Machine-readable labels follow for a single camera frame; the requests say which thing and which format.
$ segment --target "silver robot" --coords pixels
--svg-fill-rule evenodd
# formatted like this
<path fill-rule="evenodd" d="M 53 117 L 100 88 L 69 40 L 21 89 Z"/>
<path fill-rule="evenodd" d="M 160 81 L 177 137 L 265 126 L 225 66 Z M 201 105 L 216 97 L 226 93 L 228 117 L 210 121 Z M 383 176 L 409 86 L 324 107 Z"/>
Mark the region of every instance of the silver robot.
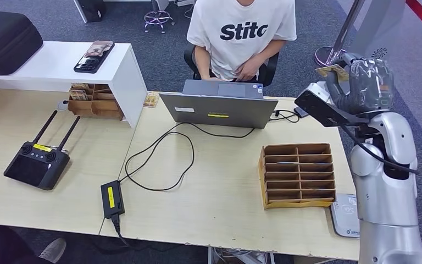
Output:
<path fill-rule="evenodd" d="M 337 73 L 326 85 L 335 106 L 310 91 L 298 104 L 325 127 L 341 127 L 356 142 L 350 156 L 360 220 L 360 264 L 422 264 L 418 227 L 417 153 L 407 120 L 391 111 L 393 75 L 381 59 L 345 53 L 350 91 Z M 346 126 L 355 127 L 355 135 Z"/>

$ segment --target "laptop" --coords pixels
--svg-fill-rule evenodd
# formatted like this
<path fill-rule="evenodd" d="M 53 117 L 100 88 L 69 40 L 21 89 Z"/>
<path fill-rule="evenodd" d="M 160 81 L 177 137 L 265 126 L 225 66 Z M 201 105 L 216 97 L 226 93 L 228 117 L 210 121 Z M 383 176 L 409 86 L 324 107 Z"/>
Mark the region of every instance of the laptop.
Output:
<path fill-rule="evenodd" d="M 176 122 L 230 127 L 264 128 L 277 105 L 250 83 L 187 80 L 183 93 L 160 96 Z"/>

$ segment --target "floor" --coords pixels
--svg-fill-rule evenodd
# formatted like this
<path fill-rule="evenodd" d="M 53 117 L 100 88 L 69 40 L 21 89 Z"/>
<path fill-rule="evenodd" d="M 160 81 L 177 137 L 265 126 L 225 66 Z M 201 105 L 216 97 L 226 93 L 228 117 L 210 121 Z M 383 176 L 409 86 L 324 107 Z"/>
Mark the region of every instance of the floor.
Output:
<path fill-rule="evenodd" d="M 321 80 L 314 71 L 317 65 L 313 62 L 313 52 L 334 42 L 351 3 L 352 0 L 296 0 L 298 39 L 281 51 L 274 82 L 265 90 L 265 95 L 294 97 L 309 83 Z M 108 13 L 102 22 L 84 24 L 72 0 L 0 0 L 0 10 L 26 14 L 46 41 L 132 43 L 149 90 L 181 91 L 185 80 L 191 78 L 182 58 L 189 22 L 184 12 L 188 7 L 178 8 L 170 4 L 168 11 L 177 24 L 168 25 L 166 34 L 161 34 L 158 29 L 151 29 L 147 34 L 143 32 L 143 15 L 151 10 L 150 3 L 112 2 L 107 3 L 107 7 Z M 347 47 L 354 34 L 348 37 Z M 409 9 L 405 11 L 390 65 L 396 73 L 395 111 L 409 120 L 415 135 L 420 170 L 417 204 L 422 236 L 422 22 Z M 353 144 L 344 133 L 341 132 L 341 136 L 348 155 Z M 35 252 L 41 251 L 52 239 L 65 237 L 69 246 L 60 263 L 207 263 L 207 249 L 204 247 L 181 246 L 167 252 L 147 249 L 104 256 L 94 249 L 91 241 L 109 247 L 118 240 L 45 230 L 15 230 Z M 137 243 L 138 248 L 145 245 L 163 250 L 172 247 L 146 241 Z M 290 257 L 277 255 L 276 263 L 291 262 Z"/>

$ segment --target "gray sneaker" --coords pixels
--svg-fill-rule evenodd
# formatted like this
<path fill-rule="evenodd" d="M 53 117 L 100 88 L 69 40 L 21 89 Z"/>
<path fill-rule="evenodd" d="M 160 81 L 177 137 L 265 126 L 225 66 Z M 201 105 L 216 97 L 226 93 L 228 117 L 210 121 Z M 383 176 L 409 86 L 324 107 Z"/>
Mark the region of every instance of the gray sneaker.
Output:
<path fill-rule="evenodd" d="M 51 263 L 57 263 L 64 253 L 67 243 L 63 238 L 52 241 L 40 254 L 40 258 Z"/>

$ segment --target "cardboard organizer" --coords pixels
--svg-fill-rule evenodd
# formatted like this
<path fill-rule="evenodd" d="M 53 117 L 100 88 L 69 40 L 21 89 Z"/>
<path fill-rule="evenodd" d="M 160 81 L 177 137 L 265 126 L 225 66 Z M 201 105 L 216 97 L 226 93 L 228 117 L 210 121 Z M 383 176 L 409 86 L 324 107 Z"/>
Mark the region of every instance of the cardboard organizer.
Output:
<path fill-rule="evenodd" d="M 265 209 L 328 207 L 336 200 L 329 144 L 264 146 L 258 167 Z"/>
<path fill-rule="evenodd" d="M 83 89 L 88 101 L 72 100 L 69 96 L 69 111 L 82 117 L 108 117 L 122 120 L 124 113 L 117 104 L 109 85 L 88 84 L 88 86 L 88 89 Z"/>

